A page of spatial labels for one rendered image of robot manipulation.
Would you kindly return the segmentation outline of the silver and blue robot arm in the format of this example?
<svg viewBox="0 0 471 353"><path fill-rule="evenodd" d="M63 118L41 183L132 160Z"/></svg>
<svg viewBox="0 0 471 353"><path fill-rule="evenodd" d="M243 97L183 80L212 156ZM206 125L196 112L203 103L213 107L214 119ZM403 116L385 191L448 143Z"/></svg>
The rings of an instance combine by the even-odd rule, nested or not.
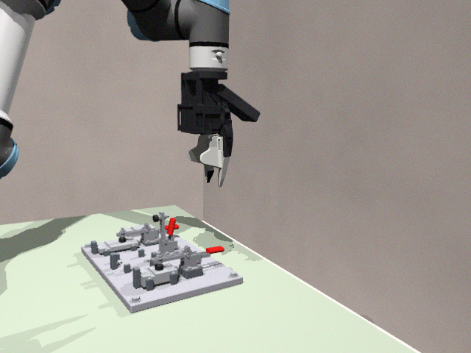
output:
<svg viewBox="0 0 471 353"><path fill-rule="evenodd" d="M35 21L52 13L60 2L0 0L0 179L11 172L18 159L8 114ZM228 70L229 0L122 2L128 9L127 23L135 38L153 42L189 40L189 68L193 72ZM216 95L227 102L231 113L242 121L258 120L258 110L225 85L218 85Z"/></svg>

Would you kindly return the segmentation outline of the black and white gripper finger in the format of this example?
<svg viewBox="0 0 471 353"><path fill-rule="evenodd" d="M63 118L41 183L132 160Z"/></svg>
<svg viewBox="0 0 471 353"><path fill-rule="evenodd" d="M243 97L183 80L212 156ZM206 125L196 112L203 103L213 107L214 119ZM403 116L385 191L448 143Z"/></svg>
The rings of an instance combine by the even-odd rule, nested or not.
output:
<svg viewBox="0 0 471 353"><path fill-rule="evenodd" d="M199 136L197 146L188 152L187 157L190 161L193 161L193 162L196 162L196 163L201 163L200 162L200 155L203 152L208 150L208 148L209 148L209 139L213 135L214 134L212 134L212 135L200 135ZM204 168L205 168L206 182L209 183L211 177L213 176L214 168L211 167L211 166L208 166L208 165L204 165Z"/></svg>
<svg viewBox="0 0 471 353"><path fill-rule="evenodd" d="M221 136L221 137L219 137ZM209 148L200 155L200 162L219 169L218 184L223 185L227 172L227 167L233 147L233 128L232 119L225 116L225 125L223 125L219 136L213 135L209 139Z"/></svg>

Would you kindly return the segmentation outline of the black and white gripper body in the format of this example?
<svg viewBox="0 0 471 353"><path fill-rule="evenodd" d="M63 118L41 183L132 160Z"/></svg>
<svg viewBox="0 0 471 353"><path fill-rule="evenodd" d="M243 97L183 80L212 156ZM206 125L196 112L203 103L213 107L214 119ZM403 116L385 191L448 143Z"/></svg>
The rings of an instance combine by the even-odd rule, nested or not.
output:
<svg viewBox="0 0 471 353"><path fill-rule="evenodd" d="M231 119L231 115L227 102L216 95L219 87L218 79L227 79L227 72L191 71L181 73L181 104L177 105L177 131L190 134L219 135L225 125L225 116L227 119Z"/></svg>

